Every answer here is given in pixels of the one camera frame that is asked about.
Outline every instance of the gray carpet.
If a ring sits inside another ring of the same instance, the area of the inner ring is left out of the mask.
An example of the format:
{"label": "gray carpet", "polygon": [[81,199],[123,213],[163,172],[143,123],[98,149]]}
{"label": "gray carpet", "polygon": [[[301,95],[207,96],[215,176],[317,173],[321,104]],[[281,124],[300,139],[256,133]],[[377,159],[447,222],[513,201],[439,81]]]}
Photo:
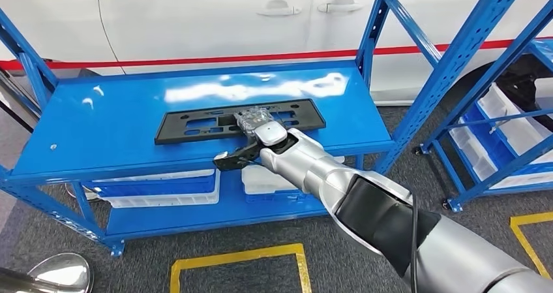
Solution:
{"label": "gray carpet", "polygon": [[[380,108],[380,111],[392,129],[406,109]],[[446,111],[447,108],[437,108],[411,146],[424,140]],[[366,167],[371,167],[373,161],[373,155],[367,156]],[[449,215],[523,264],[533,267],[509,228],[509,217],[552,211],[553,192],[480,198],[467,204],[462,213],[453,214],[441,208],[444,190],[451,192],[447,188],[453,186],[435,158],[434,164],[429,164],[428,157],[406,151],[389,176],[412,188],[421,208]],[[432,168],[442,176],[436,176]],[[62,187],[45,189],[74,207],[74,201],[67,197]],[[93,209],[100,222],[105,222],[108,206],[99,202],[93,204]],[[20,233],[12,233],[17,228]],[[553,251],[547,241],[552,228],[553,224],[548,223],[524,227],[527,238],[548,268],[553,267]],[[57,253],[72,251],[84,255],[96,271],[94,292],[168,292],[170,268],[177,259],[290,243],[302,243],[305,248],[313,292],[409,292],[384,259],[367,255],[344,241],[328,217],[137,239],[127,243],[121,258],[111,258],[107,249],[17,203],[0,240],[3,244],[9,242],[11,247],[0,264],[19,271],[27,271]],[[185,271],[181,274],[181,291],[300,292],[297,266],[290,257]]]}

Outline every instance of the caster wheel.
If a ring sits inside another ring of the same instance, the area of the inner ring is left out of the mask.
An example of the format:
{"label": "caster wheel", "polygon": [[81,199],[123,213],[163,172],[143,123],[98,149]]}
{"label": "caster wheel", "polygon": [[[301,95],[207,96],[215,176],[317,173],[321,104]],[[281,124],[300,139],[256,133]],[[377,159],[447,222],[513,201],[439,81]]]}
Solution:
{"label": "caster wheel", "polygon": [[449,205],[447,199],[441,201],[441,206],[445,210],[451,210],[451,205]]}
{"label": "caster wheel", "polygon": [[411,149],[411,153],[415,154],[416,156],[422,156],[423,150],[421,149],[420,146],[415,146]]}

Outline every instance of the car door handle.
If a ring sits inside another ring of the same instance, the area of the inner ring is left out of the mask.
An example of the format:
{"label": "car door handle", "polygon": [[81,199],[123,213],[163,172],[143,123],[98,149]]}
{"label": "car door handle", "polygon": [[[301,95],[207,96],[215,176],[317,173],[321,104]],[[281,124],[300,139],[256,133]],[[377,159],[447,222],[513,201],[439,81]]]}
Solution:
{"label": "car door handle", "polygon": [[285,0],[270,0],[257,14],[267,17],[294,16],[301,12],[301,8],[290,6]]}
{"label": "car door handle", "polygon": [[320,4],[317,10],[327,14],[336,12],[354,12],[363,8],[363,5],[355,0],[332,0],[330,3]]}

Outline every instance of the blue metal shelf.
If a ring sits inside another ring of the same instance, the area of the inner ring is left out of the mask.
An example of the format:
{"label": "blue metal shelf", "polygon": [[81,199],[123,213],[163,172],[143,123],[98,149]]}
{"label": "blue metal shelf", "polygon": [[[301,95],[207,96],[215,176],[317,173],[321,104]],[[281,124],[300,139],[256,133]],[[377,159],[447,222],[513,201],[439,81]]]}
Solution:
{"label": "blue metal shelf", "polygon": [[[513,43],[492,64],[492,66],[479,79],[474,87],[461,99],[455,106],[440,126],[432,132],[430,138],[421,144],[421,151],[428,153],[429,149],[436,148],[436,153],[443,162],[445,169],[451,176],[453,183],[457,187],[459,193],[454,198],[448,198],[447,203],[453,211],[461,211],[462,205],[467,201],[478,196],[520,193],[530,191],[540,191],[545,189],[553,189],[551,183],[539,183],[532,185],[523,185],[517,187],[507,187],[501,189],[491,189],[495,184],[509,176],[539,174],[542,172],[553,171],[553,162],[541,164],[531,164],[535,159],[553,149],[553,135],[545,138],[541,143],[533,146],[522,155],[518,155],[509,145],[508,139],[505,137],[501,129],[496,129],[490,134],[493,126],[496,126],[502,119],[514,119],[515,117],[537,116],[550,113],[553,110],[539,110],[521,115],[504,116],[490,119],[485,112],[479,107],[477,100],[486,93],[492,82],[505,71],[505,69],[520,57],[525,52],[532,53],[547,67],[553,70],[553,39],[533,40],[536,35],[551,21],[553,18],[553,0],[549,0],[546,5],[537,13],[532,21],[524,28]],[[457,124],[460,117],[464,118],[465,123]],[[448,131],[455,127],[467,126],[476,136],[478,141],[486,149],[488,156],[496,165],[498,171],[484,180],[480,180],[473,171],[472,165],[465,154],[457,147],[449,136]],[[458,174],[453,168],[447,155],[443,152],[440,144],[446,136],[449,142],[452,143],[456,153],[463,162],[466,170],[473,178],[475,185],[466,189],[461,183]]]}
{"label": "blue metal shelf", "polygon": [[532,53],[549,70],[553,71],[553,39],[533,40],[528,46],[529,53]]}
{"label": "blue metal shelf", "polygon": [[[0,40],[20,60],[42,117],[15,169],[0,168],[7,193],[81,235],[123,252],[125,239],[325,213],[314,198],[247,203],[238,172],[221,175],[219,203],[113,209],[103,231],[82,181],[214,168],[213,157],[244,138],[155,146],[165,112],[311,98],[327,126],[307,134],[334,156],[382,153],[395,162],[515,0],[479,0],[449,48],[439,53],[399,0],[375,0],[354,61],[283,64],[59,80],[0,10]],[[398,128],[387,132],[369,94],[372,54],[389,10],[434,70]],[[83,216],[35,185],[69,182]]]}
{"label": "blue metal shelf", "polygon": [[214,168],[213,157],[245,145],[245,137],[156,146],[153,139],[166,112],[300,98],[313,99],[325,118],[325,129],[307,134],[331,154],[390,149],[393,141],[355,63],[328,66],[309,63],[297,70],[268,66],[215,69],[200,76],[165,72],[141,74],[136,80],[105,76],[60,81],[10,180],[83,181],[143,174],[144,168],[150,174]]}

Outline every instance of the white storage bin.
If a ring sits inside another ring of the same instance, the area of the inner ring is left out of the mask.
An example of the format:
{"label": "white storage bin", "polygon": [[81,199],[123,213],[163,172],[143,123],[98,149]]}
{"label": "white storage bin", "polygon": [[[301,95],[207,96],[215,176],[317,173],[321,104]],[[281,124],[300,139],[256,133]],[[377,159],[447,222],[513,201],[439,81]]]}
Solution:
{"label": "white storage bin", "polygon": [[[544,89],[545,86],[549,85],[542,86],[538,83],[536,85],[538,89],[536,94],[537,100],[542,100],[542,102],[553,99],[553,87]],[[478,100],[478,105],[489,118],[521,114],[521,110],[505,96],[496,84],[490,86],[489,92]],[[509,120],[501,124],[499,129],[504,133],[511,147],[519,155],[551,135],[548,129],[532,117]],[[552,158],[553,151],[550,151],[532,163],[553,161]]]}
{"label": "white storage bin", "polygon": [[220,171],[210,169],[121,177],[85,185],[113,208],[216,204],[219,201]]}
{"label": "white storage bin", "polygon": [[[480,180],[484,180],[497,172],[498,169],[490,159],[488,152],[482,146],[476,135],[467,127],[454,128],[449,131],[453,141],[469,160],[472,169]],[[519,176],[509,176],[497,182],[490,189],[501,189],[506,187],[516,187],[521,185],[532,185],[553,181],[553,172],[541,172],[536,174],[522,174]]]}
{"label": "white storage bin", "polygon": [[[337,162],[343,163],[344,156],[335,157]],[[283,177],[272,173],[263,166],[250,165],[242,169],[242,182],[246,194],[271,194],[277,191],[297,189]]]}
{"label": "white storage bin", "polygon": [[[464,123],[464,120],[462,118],[459,119],[459,123]],[[484,146],[480,144],[480,141],[478,141],[468,127],[451,129],[449,134],[457,147],[465,154],[480,180],[484,180],[498,171]]]}

